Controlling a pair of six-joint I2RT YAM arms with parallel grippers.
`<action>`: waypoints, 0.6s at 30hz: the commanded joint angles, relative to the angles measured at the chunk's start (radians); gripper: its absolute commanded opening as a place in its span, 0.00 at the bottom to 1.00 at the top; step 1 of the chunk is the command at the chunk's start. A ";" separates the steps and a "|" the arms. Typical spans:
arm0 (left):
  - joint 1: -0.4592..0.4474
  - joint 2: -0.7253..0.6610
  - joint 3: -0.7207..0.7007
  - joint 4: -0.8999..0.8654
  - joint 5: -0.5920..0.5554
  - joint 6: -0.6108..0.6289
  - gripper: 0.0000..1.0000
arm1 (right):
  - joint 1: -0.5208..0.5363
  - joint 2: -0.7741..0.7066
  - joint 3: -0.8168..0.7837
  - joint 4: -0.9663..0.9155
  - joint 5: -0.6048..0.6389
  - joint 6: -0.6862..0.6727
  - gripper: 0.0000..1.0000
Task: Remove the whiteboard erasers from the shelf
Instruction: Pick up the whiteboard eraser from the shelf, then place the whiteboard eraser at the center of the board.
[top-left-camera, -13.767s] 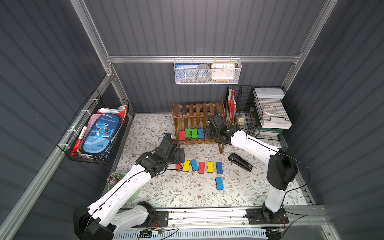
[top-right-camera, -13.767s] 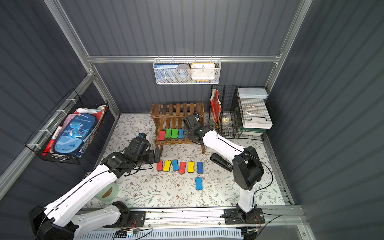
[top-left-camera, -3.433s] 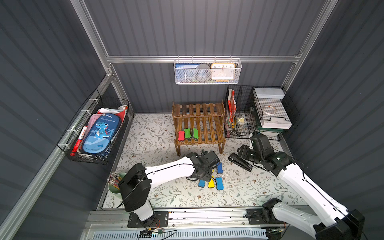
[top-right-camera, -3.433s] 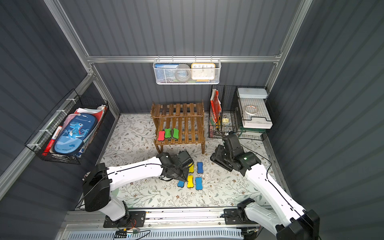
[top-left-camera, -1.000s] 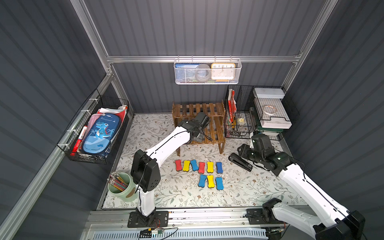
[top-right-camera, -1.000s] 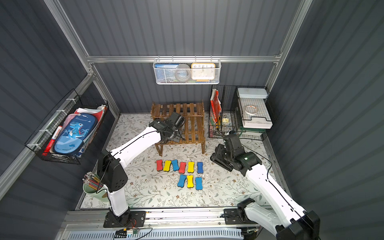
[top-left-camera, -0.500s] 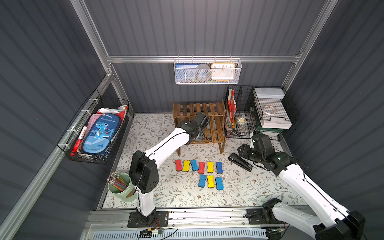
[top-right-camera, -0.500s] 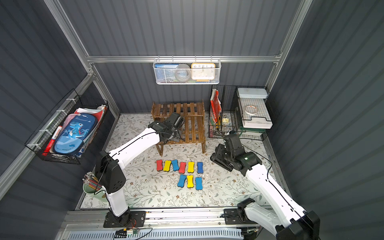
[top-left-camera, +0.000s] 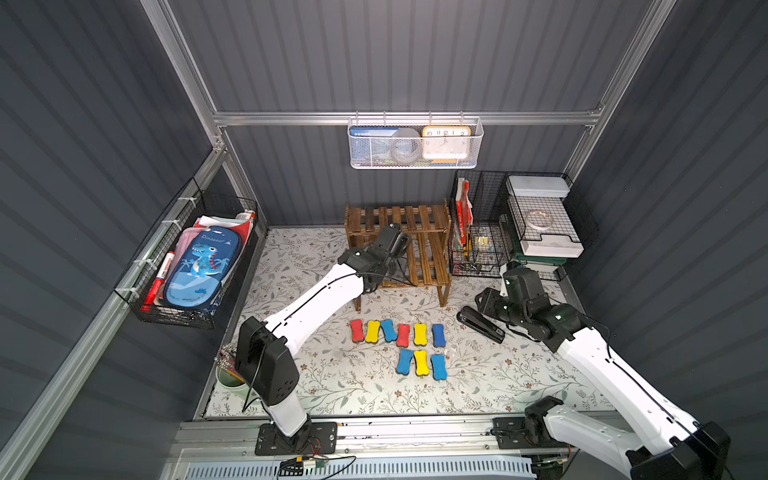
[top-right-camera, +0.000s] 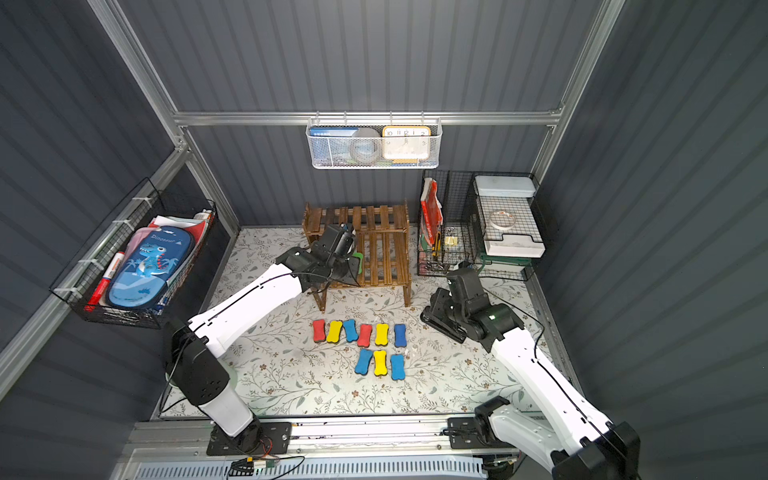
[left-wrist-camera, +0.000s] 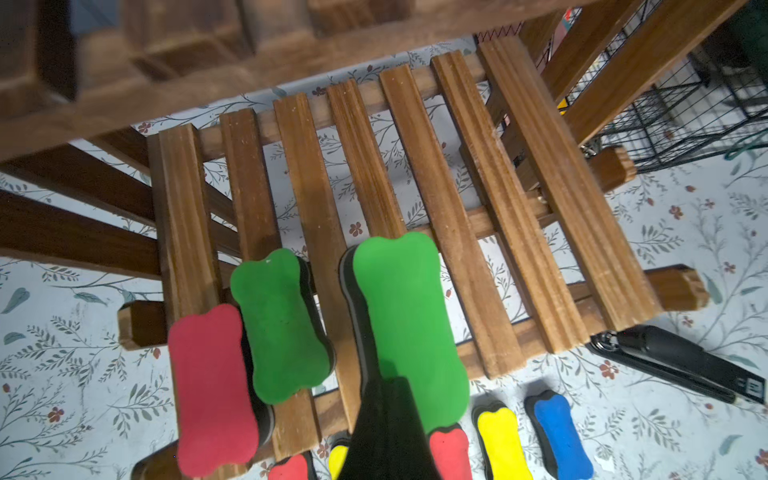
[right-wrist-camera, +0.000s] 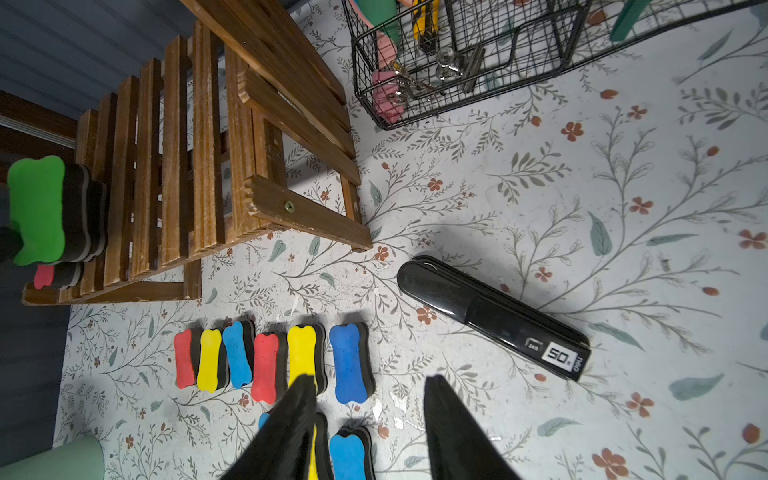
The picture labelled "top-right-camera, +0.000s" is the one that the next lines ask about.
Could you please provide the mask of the yellow eraser top shelf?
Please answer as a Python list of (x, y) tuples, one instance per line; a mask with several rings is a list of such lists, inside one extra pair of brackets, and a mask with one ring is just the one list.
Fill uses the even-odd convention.
[(339, 321), (339, 320), (331, 321), (329, 323), (326, 341), (328, 343), (333, 343), (333, 344), (338, 343), (340, 341), (342, 329), (343, 329), (342, 321)]

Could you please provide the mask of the blue eraser top shelf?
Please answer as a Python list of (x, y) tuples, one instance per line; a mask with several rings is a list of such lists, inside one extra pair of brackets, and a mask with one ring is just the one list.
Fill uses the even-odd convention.
[(359, 335), (356, 327), (356, 321), (354, 319), (344, 320), (342, 322), (342, 328), (345, 333), (345, 338), (348, 343), (357, 342)]

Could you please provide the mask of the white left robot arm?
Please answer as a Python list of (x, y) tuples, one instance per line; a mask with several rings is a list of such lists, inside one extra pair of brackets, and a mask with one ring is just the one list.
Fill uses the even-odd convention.
[(356, 286), (361, 259), (355, 248), (352, 225), (330, 225), (307, 249), (285, 251), (256, 280), (218, 305), (164, 326), (167, 379), (214, 422), (235, 449), (254, 451), (263, 434), (220, 358), (273, 310), (306, 291), (334, 282)]

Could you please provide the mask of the blue eraser shelf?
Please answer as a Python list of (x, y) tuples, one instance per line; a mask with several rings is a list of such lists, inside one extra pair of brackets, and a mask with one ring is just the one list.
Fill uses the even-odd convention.
[(362, 349), (359, 352), (359, 357), (355, 365), (354, 372), (362, 376), (367, 375), (369, 372), (372, 359), (373, 359), (373, 352), (369, 349)]
[(354, 319), (344, 320), (342, 322), (342, 328), (345, 333), (345, 338), (348, 343), (357, 342), (359, 335), (356, 327), (356, 321)]

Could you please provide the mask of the yellow eraser shelf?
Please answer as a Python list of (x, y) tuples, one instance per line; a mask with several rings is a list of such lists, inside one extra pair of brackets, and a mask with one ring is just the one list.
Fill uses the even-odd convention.
[(374, 360), (374, 375), (377, 377), (386, 376), (388, 374), (387, 352), (384, 350), (374, 351), (373, 360)]
[(329, 323), (326, 341), (328, 343), (333, 343), (333, 344), (338, 343), (340, 341), (342, 329), (343, 329), (342, 321), (339, 321), (339, 320), (331, 321)]

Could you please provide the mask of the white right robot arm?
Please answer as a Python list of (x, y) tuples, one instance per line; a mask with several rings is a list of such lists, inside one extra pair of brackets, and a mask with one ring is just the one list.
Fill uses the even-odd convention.
[(469, 262), (449, 271), (447, 281), (431, 295), (422, 321), (458, 343), (478, 342), (511, 372), (546, 420), (540, 424), (496, 396), (477, 406), (467, 424), (448, 426), (449, 434), (485, 447), (509, 444), (555, 479), (639, 478), (638, 433), (610, 420), (568, 382), (514, 309), (490, 301)]

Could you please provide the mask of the red eraser top shelf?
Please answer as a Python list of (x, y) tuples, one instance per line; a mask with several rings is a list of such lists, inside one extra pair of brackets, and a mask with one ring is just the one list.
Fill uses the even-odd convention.
[(314, 320), (312, 322), (313, 341), (315, 343), (326, 341), (326, 322), (324, 319)]

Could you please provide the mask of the wooden two-tier shelf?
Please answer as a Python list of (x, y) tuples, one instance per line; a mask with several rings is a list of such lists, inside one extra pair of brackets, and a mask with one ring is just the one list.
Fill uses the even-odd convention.
[(396, 287), (403, 290), (404, 305), (412, 303), (409, 259), (410, 221), (405, 204), (354, 207), (305, 205), (302, 229), (306, 239), (318, 240), (329, 225), (351, 225), (355, 250), (363, 255), (358, 284), (363, 288)]

